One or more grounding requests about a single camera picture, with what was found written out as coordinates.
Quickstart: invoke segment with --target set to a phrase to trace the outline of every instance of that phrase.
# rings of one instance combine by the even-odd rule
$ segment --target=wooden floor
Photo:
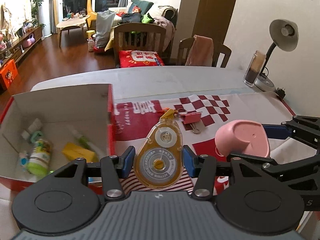
[[[39,82],[101,69],[115,67],[113,52],[97,55],[88,52],[87,40],[81,29],[62,32],[61,48],[59,35],[53,34],[39,42],[18,67],[19,76],[7,91],[0,88],[0,113],[11,95],[30,91]]]

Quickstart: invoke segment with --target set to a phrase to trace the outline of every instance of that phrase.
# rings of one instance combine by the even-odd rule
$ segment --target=wooden door
[[[193,35],[210,37],[223,44],[235,3],[236,0],[200,0]]]

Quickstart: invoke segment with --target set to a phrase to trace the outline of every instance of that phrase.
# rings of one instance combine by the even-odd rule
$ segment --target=lamp neck
[[[271,53],[273,52],[273,50],[275,49],[276,46],[277,46],[277,45],[273,42],[273,43],[271,44],[271,46],[269,47],[268,52],[267,52],[267,54],[266,54],[266,61],[264,62],[264,65],[263,65],[263,67],[262,67],[262,69],[261,69],[261,71],[260,71],[260,75],[263,74],[263,70],[265,69],[265,67],[266,67],[266,65],[267,65],[267,63],[268,63],[268,61],[269,61],[269,58],[270,58],[270,56],[271,56]]]

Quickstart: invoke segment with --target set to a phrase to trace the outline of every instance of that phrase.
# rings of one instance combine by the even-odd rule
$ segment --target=desk lamp
[[[254,83],[262,91],[276,91],[273,82],[268,78],[269,70],[266,68],[268,60],[275,47],[278,46],[284,51],[293,51],[297,47],[299,40],[298,26],[294,22],[288,20],[274,20],[270,24],[269,32],[273,43],[268,49],[266,61],[256,82]],[[267,75],[263,72],[265,68],[268,70]]]

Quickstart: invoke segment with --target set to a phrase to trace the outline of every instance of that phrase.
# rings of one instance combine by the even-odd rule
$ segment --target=giraffe toy
[[[88,28],[90,28],[91,22],[95,21],[97,19],[97,13],[92,10],[91,0],[87,0],[87,12],[88,12],[88,15],[90,16],[87,19]]]

